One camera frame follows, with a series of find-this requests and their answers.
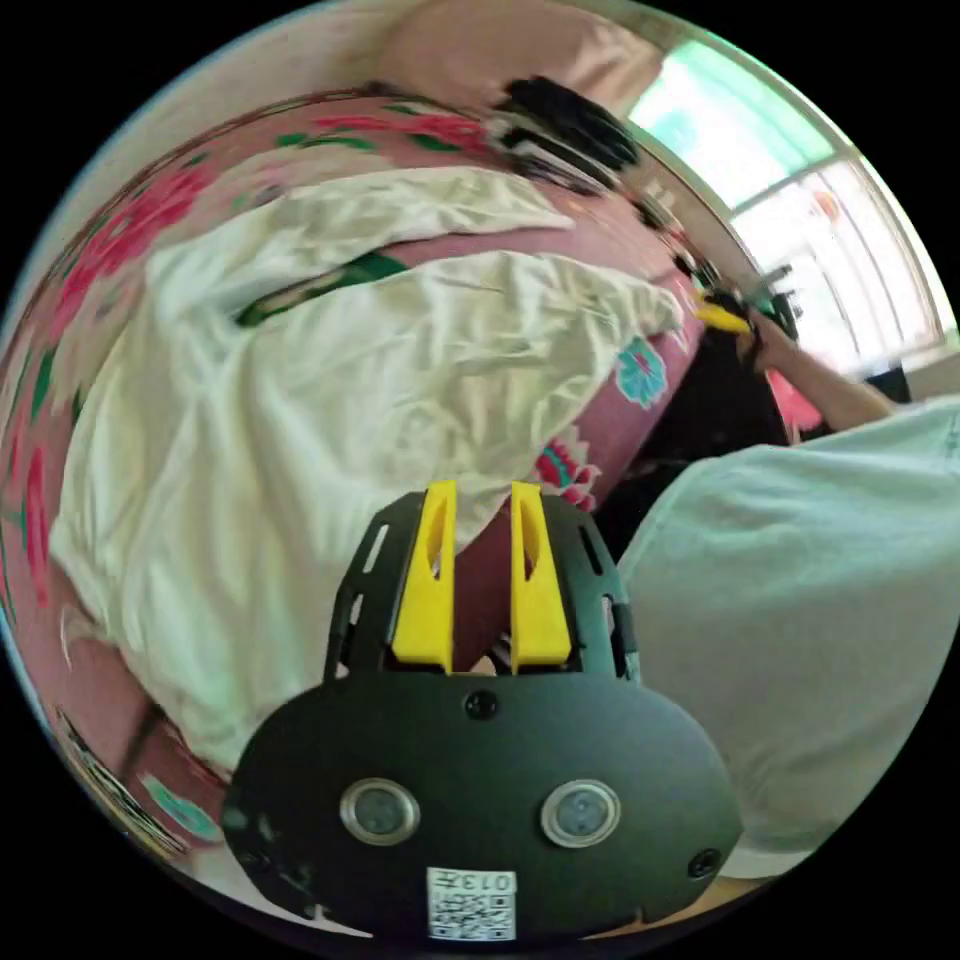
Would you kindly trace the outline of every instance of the hand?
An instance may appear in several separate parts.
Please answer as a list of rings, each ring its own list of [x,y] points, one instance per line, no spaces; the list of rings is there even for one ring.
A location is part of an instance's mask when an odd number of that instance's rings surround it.
[[[750,308],[749,320],[760,337],[761,347],[757,354],[756,370],[766,373],[769,370],[783,372],[800,348],[772,320]],[[737,355],[741,360],[753,346],[753,334],[744,333],[737,337]]]

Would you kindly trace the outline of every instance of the camera lens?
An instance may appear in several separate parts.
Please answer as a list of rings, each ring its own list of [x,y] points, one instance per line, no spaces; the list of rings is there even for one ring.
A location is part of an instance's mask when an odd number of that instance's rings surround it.
[[[591,847],[610,836],[620,821],[620,801],[606,784],[572,780],[547,797],[540,823],[561,847]]]
[[[417,829],[420,809],[410,791],[392,780],[359,780],[340,800],[340,819],[363,843],[391,846]]]

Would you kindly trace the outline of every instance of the window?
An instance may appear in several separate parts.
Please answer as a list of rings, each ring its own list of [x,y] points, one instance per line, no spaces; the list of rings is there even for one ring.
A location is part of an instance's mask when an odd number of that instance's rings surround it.
[[[765,72],[691,40],[630,120],[661,159],[679,160],[763,273],[792,267],[775,288],[795,291],[805,348],[852,372],[942,341],[945,297],[909,222],[852,144]]]
[[[849,162],[785,185],[732,226],[764,273],[793,266],[778,286],[796,290],[801,342],[839,369],[937,339],[909,257]]]
[[[671,52],[630,119],[731,209],[833,152],[763,81],[702,43]]]

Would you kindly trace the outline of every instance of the window frame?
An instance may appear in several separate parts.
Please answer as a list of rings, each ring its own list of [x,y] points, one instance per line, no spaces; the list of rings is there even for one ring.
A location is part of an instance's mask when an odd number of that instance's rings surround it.
[[[781,178],[776,183],[771,184],[749,199],[742,201],[734,207],[730,207],[720,198],[716,191],[679,156],[656,140],[646,130],[637,126],[637,124],[632,121],[627,121],[626,126],[637,140],[639,146],[650,153],[681,180],[697,198],[704,203],[711,213],[724,224],[731,238],[757,268],[758,274],[761,274],[763,271],[759,268],[754,255],[747,249],[745,242],[741,240],[737,234],[733,226],[735,218],[763,203],[784,188],[802,182],[813,173],[817,173],[837,163],[847,163],[870,189],[872,199],[889,227],[897,246],[903,253],[904,261],[914,279],[917,294],[923,303],[923,308],[935,326],[935,342],[924,343],[922,345],[901,344],[897,349],[889,352],[889,359],[891,361],[899,361],[911,354],[928,351],[955,339],[958,327],[956,317],[953,314],[949,299],[946,296],[946,292],[943,289],[943,285],[929,254],[889,187],[883,182],[879,173],[873,168],[869,161],[866,160],[860,150],[857,149],[853,141],[822,113],[815,104],[788,81],[784,80],[783,77],[779,76],[774,70],[771,70],[756,58],[751,57],[749,54],[735,47],[732,43],[702,27],[698,27],[672,14],[649,7],[646,4],[638,3],[635,4],[635,7],[642,11],[640,16],[660,21],[672,28],[671,33],[675,37],[675,42],[665,51],[665,56],[669,57],[673,50],[689,42],[701,43],[711,47],[722,56],[727,57],[747,70],[752,76],[780,96],[787,104],[796,110],[804,120],[810,123],[832,147],[830,154],[826,157],[808,163],[806,166],[789,176]],[[866,249],[872,258],[873,253],[869,250],[869,247]],[[854,332],[855,328],[851,327],[850,329],[851,335],[856,337],[856,333]]]

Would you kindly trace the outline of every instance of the pillow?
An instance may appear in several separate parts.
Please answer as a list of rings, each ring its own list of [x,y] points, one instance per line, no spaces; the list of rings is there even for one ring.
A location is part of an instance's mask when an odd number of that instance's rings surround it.
[[[406,18],[377,79],[483,113],[511,80],[542,75],[625,120],[657,78],[663,52],[610,20],[550,0],[436,0]]]

